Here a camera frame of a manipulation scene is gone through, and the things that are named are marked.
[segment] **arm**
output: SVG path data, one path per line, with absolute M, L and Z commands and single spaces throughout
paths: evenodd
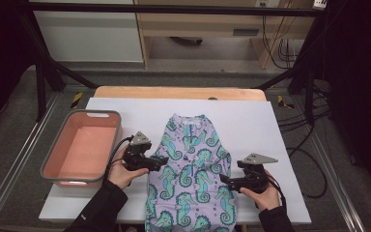
M 289 220 L 285 209 L 282 206 L 278 206 L 271 210 L 263 210 L 260 215 L 261 224 L 265 231 L 283 231 L 291 232 L 295 231 L 292 227 L 291 221 Z
M 285 209 L 279 206 L 278 190 L 271 184 L 261 194 L 248 188 L 241 188 L 240 192 L 253 199 L 260 209 L 259 218 L 266 232 L 291 232 L 295 231 Z
M 114 231 L 117 214 L 127 201 L 119 187 L 106 181 L 65 232 Z
M 136 177 L 149 172 L 147 168 L 128 171 L 121 158 L 125 149 L 117 155 L 110 168 L 108 180 L 89 201 L 73 224 L 64 232 L 113 232 L 116 218 L 128 201 L 123 189 Z

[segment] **cabinet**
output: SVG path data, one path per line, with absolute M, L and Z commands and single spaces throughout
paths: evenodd
M 138 5 L 189 5 L 255 7 L 256 0 L 134 0 Z M 278 8 L 311 9 L 313 0 L 277 0 Z M 313 17 L 207 14 L 137 14 L 143 59 L 147 66 L 153 37 L 245 37 L 250 38 L 262 69 L 271 61 L 270 53 L 282 39 L 304 40 Z M 263 42 L 263 21 L 270 45 Z
M 132 4 L 130 0 L 31 0 L 47 3 Z M 51 56 L 71 62 L 142 63 L 135 14 L 35 12 Z

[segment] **controller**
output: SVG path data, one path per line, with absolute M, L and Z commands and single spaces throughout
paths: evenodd
M 168 158 L 146 158 L 144 153 L 150 148 L 152 148 L 152 142 L 139 131 L 129 143 L 123 156 L 127 170 L 134 171 L 140 168 L 148 168 L 150 171 L 159 171 L 163 165 L 167 164 Z
M 250 154 L 244 160 L 238 160 L 237 165 L 243 169 L 243 178 L 231 179 L 228 176 L 219 174 L 222 183 L 227 184 L 230 190 L 235 190 L 239 193 L 240 188 L 244 187 L 257 193 L 264 192 L 269 183 L 269 177 L 262 163 L 277 162 L 277 159 L 268 158 L 258 154 Z

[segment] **black metal bar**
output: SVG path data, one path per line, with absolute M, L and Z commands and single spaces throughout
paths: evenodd
M 271 80 L 265 82 L 264 84 L 251 87 L 251 89 L 267 90 L 268 88 L 272 87 L 272 85 L 275 85 L 284 79 L 294 77 L 299 72 L 301 72 L 302 68 L 303 65 L 301 63 L 298 64 L 296 63 L 291 69 L 287 70 L 286 72 L 279 74 L 278 76 L 272 78 Z
M 20 4 L 19 7 L 44 12 L 91 12 L 91 13 L 150 13 L 150 14 L 192 14 L 192 15 L 271 15 L 316 17 L 323 11 L 313 9 L 248 8 L 183 5 L 131 5 L 131 4 L 76 4 L 38 3 Z
M 314 86 L 314 73 L 309 68 L 308 78 L 306 80 L 306 92 L 305 92 L 305 117 L 310 126 L 315 125 L 315 118 L 313 116 L 313 86 Z
M 43 77 L 43 65 L 37 64 L 36 69 L 36 82 L 38 87 L 38 117 L 37 122 L 40 122 L 44 113 L 46 112 L 46 93 L 44 90 L 44 77 Z
M 47 57 L 50 56 L 49 52 L 46 50 L 44 43 L 40 40 L 36 30 L 31 24 L 31 21 L 26 15 L 26 12 L 21 11 L 17 13 L 17 16 L 24 33 L 26 33 L 29 39 L 27 41 L 27 43 L 29 43 L 28 46 L 30 47 L 29 51 L 35 60 L 36 65 L 42 65 L 40 68 L 44 70 L 43 76 L 46 78 L 49 85 L 55 91 L 62 91 L 65 89 L 66 84 L 63 82 L 60 74 L 58 74 L 57 71 L 48 64 Z
M 85 79 L 83 76 L 81 76 L 81 75 L 79 75 L 79 74 L 71 71 L 70 69 L 66 68 L 65 66 L 59 64 L 51 56 L 48 56 L 47 58 L 49 59 L 49 61 L 51 62 L 52 66 L 56 70 L 58 70 L 59 72 L 61 72 L 63 74 L 68 75 L 69 77 L 71 77 L 72 79 L 74 79 L 74 80 L 82 83 L 86 87 L 91 88 L 91 89 L 97 89 L 97 88 L 100 87 L 98 84 L 95 84 L 92 81 Z

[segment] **white table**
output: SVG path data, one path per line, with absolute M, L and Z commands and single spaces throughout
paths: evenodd
M 150 100 L 91 98 L 88 109 L 111 109 L 122 116 L 123 137 L 144 132 L 153 143 L 150 155 L 161 140 L 169 117 L 205 114 L 212 120 L 221 143 L 233 158 L 232 178 L 243 176 L 236 161 L 251 152 L 278 159 L 278 163 L 265 164 L 266 169 L 282 187 L 288 204 L 288 216 L 294 224 L 311 222 L 300 194 L 300 187 L 289 161 L 278 125 L 268 101 L 204 101 L 204 100 Z M 125 189 L 128 203 L 119 213 L 117 221 L 143 223 L 145 219 L 145 176 L 135 179 Z M 40 219 L 52 222 L 73 221 L 96 193 L 96 189 L 58 188 L 53 185 Z M 254 202 L 237 194 L 237 224 L 259 223 L 259 210 Z

